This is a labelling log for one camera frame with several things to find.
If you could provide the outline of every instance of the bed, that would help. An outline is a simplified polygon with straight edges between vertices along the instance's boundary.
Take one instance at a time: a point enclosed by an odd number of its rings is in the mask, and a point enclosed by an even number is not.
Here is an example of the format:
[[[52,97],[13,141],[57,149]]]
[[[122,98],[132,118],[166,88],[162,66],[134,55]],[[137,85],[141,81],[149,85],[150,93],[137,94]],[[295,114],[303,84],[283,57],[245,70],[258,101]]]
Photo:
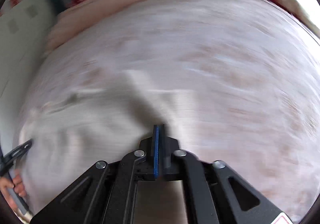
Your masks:
[[[68,9],[20,113],[16,142],[35,140],[21,166],[31,209],[165,122],[184,149],[226,161],[299,222],[319,194],[319,51],[312,33],[265,0]]]

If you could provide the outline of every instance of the black metal bracket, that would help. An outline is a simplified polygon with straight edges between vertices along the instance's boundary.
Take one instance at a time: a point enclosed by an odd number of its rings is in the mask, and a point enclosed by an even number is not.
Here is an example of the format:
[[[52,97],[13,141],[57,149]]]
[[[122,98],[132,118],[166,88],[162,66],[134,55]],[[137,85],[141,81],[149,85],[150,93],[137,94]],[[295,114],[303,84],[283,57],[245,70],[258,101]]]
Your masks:
[[[138,150],[119,162],[97,162],[31,224],[133,223],[138,181],[157,178],[182,180],[188,223],[271,224],[282,212],[223,161],[199,161],[155,125]]]
[[[16,159],[22,157],[32,146],[32,139],[19,145],[5,156],[2,155],[2,150],[0,147],[0,177],[4,176],[9,169],[13,166]]]

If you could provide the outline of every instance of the gray tile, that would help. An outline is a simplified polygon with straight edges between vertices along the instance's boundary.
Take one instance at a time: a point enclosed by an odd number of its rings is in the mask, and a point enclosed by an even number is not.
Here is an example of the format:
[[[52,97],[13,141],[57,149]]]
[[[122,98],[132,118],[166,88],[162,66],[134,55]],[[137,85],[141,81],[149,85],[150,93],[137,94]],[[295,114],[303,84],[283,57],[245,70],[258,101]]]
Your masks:
[[[8,28],[9,28],[9,32],[12,34],[15,34],[17,31],[19,31],[19,27],[15,19],[11,19],[8,22]]]
[[[36,17],[38,15],[38,10],[37,10],[35,5],[31,5],[31,6],[26,8],[26,13],[31,18],[34,18],[34,17]]]

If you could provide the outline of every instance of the white fabric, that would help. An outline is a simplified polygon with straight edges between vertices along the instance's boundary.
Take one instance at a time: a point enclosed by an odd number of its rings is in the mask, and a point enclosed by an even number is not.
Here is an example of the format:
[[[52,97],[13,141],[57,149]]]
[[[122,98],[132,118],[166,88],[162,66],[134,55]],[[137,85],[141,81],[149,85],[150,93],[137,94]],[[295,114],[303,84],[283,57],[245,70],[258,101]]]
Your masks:
[[[121,160],[152,136],[154,124],[165,123],[170,136],[189,146],[194,103],[192,92],[157,91],[135,71],[116,77],[106,90],[77,91],[47,103],[22,130],[34,140],[23,171],[32,211],[42,209],[95,162]]]

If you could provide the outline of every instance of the white wall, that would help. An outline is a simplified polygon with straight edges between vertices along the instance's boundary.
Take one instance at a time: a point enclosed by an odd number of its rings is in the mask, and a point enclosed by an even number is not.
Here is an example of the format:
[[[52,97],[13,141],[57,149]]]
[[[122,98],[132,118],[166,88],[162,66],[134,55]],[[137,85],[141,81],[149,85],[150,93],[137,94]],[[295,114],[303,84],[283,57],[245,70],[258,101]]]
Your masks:
[[[48,0],[6,0],[0,16],[0,134],[4,153],[12,149],[17,117],[28,85],[41,64],[45,38],[54,22]]]

